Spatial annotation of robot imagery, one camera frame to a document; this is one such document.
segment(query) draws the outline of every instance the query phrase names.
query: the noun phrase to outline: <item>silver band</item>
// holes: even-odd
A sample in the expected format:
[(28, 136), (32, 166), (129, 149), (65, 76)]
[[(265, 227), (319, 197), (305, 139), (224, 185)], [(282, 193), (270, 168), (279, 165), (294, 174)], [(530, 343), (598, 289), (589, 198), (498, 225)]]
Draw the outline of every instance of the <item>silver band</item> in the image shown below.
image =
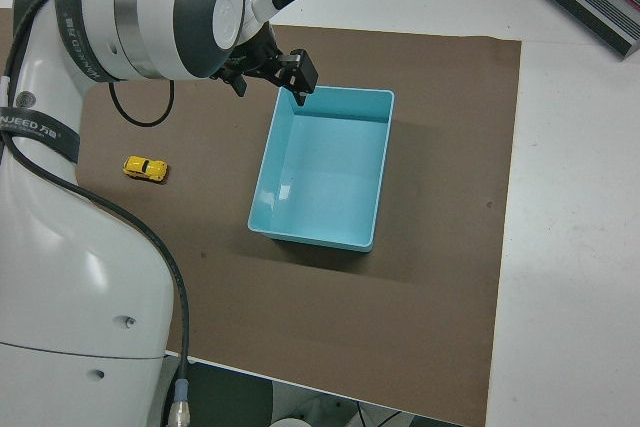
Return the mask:
[(138, 0), (115, 0), (114, 10), (118, 37), (131, 65), (148, 79), (162, 79), (142, 41), (138, 24)]

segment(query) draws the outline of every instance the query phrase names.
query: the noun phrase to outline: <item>cable connector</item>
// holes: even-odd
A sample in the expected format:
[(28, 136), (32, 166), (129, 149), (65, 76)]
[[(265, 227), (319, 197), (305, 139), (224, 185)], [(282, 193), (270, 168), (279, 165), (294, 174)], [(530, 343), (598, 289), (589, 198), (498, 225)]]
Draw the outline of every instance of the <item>cable connector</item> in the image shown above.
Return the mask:
[(189, 427), (191, 424), (189, 402), (187, 402), (188, 391), (189, 381), (187, 379), (176, 380), (167, 427)]
[(9, 107), (9, 84), (11, 79), (6, 75), (0, 77), (0, 107)]

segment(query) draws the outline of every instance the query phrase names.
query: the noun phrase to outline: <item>white round object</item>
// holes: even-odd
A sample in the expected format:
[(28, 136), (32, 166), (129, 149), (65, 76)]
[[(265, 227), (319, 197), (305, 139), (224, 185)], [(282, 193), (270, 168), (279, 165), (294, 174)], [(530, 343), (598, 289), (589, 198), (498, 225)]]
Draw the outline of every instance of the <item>white round object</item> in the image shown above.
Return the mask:
[(311, 427), (304, 420), (300, 419), (282, 419), (276, 422), (275, 424), (271, 424), (271, 427)]

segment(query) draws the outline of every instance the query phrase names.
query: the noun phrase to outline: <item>white robotic arm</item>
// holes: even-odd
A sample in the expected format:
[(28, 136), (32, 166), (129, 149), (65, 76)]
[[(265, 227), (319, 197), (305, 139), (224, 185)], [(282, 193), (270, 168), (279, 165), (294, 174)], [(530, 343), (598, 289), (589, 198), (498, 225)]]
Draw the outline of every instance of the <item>white robotic arm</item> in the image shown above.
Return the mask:
[[(267, 22), (292, 1), (15, 1), (26, 20), (0, 82), (3, 425), (146, 427), (172, 313), (167, 263), (184, 286), (147, 226), (76, 186), (84, 96), (144, 78), (220, 78), (242, 95), (249, 75), (302, 104), (315, 68), (303, 50), (284, 55)], [(187, 425), (176, 408), (171, 425)]]

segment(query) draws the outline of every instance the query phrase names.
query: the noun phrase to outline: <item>rectangular tray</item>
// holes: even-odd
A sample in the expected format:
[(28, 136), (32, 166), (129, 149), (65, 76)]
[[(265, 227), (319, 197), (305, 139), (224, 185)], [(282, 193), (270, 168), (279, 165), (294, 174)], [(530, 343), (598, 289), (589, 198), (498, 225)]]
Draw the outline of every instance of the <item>rectangular tray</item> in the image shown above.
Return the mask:
[(317, 87), (299, 107), (280, 89), (249, 228), (371, 251), (393, 102), (388, 90)]

